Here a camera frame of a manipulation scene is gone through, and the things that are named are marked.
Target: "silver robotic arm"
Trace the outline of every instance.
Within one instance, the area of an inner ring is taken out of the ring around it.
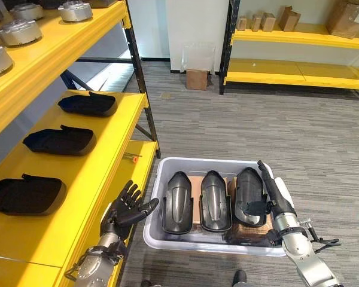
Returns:
[[[344,287],[326,263],[316,255],[324,248],[339,245],[338,239],[319,239],[310,220],[300,222],[293,206],[283,197],[266,166],[261,161],[258,162],[258,166],[262,171],[262,178],[270,196],[269,209],[273,213],[274,227],[279,232],[286,255],[296,265],[303,283],[307,287]],[[306,224],[314,238],[313,242],[320,242],[326,246],[314,251],[301,224]]]

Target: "white wall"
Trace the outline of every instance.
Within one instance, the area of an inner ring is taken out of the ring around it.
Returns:
[[[128,0],[141,57],[168,58],[169,40],[166,0]]]
[[[284,6],[301,14],[301,23],[324,24],[336,0],[241,0],[239,15],[249,19],[255,13],[273,13],[280,18]],[[359,50],[288,43],[236,41],[232,57],[276,59],[359,66]]]
[[[214,70],[220,70],[229,0],[166,0],[171,69],[181,69],[182,47],[189,42],[215,44]]]

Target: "curved plastic piece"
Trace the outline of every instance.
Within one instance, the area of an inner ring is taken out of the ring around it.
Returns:
[[[7,215],[49,215],[66,196],[65,184],[57,178],[23,175],[23,179],[0,181],[0,212]]]
[[[237,175],[235,191],[235,217],[250,227],[261,227],[266,223],[266,214],[248,215],[242,208],[248,203],[262,201],[266,205],[267,196],[263,192],[262,178],[251,167],[247,167]]]
[[[232,227],[231,198],[226,195],[226,183],[214,170],[201,183],[199,199],[201,226],[211,232],[223,232]]]
[[[62,99],[58,105],[65,112],[95,117],[109,117],[117,110],[115,97],[89,92],[89,96],[75,94]]]
[[[61,125],[61,130],[40,130],[29,134],[24,140],[33,152],[61,155],[85,155],[96,145],[92,130]]]
[[[184,172],[176,172],[163,198],[162,228],[170,234],[185,234],[193,223],[191,182]]]

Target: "cardboard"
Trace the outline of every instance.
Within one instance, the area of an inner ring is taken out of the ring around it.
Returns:
[[[232,197],[232,212],[235,210],[235,191],[236,191],[236,180],[234,177],[232,181],[227,185],[227,193]],[[246,225],[237,223],[233,220],[233,227],[228,231],[227,238],[230,243],[256,243],[266,237],[267,232],[273,228],[271,222],[271,216],[268,214],[266,217],[266,223],[261,227],[247,227]]]
[[[279,27],[285,32],[291,32],[299,22],[300,14],[293,11],[292,6],[286,6],[283,11]]]
[[[326,27],[331,35],[354,38],[359,31],[359,0],[338,0]]]
[[[208,85],[208,71],[186,70],[186,88],[192,90],[206,90]]]
[[[246,23],[247,23],[246,17],[244,16],[240,17],[237,24],[237,30],[244,31],[246,29]]]
[[[257,32],[261,28],[262,17],[261,15],[253,15],[251,21],[251,30]]]
[[[201,195],[201,183],[203,181],[203,176],[188,176],[191,182],[191,197],[193,198],[193,223],[200,224],[200,214],[199,214],[199,196]],[[227,185],[227,178],[223,178],[225,184]]]
[[[264,13],[262,17],[261,27],[263,32],[273,31],[275,25],[275,16],[272,13]]]

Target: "plastic bin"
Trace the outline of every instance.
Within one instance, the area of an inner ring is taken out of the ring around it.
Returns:
[[[166,195],[168,181],[173,174],[182,170],[188,175],[205,176],[209,170],[218,171],[228,181],[242,169],[252,167],[261,174],[256,161],[236,160],[207,160],[202,158],[167,157],[158,166],[157,178],[154,183],[151,198],[160,200],[158,208],[147,218],[144,227],[145,243],[156,249],[190,250],[204,252],[219,252],[231,254],[248,254],[260,256],[285,256],[283,248],[266,248],[256,246],[228,245],[223,240],[222,233],[209,233],[195,230],[183,235],[171,235],[162,230],[162,198]]]

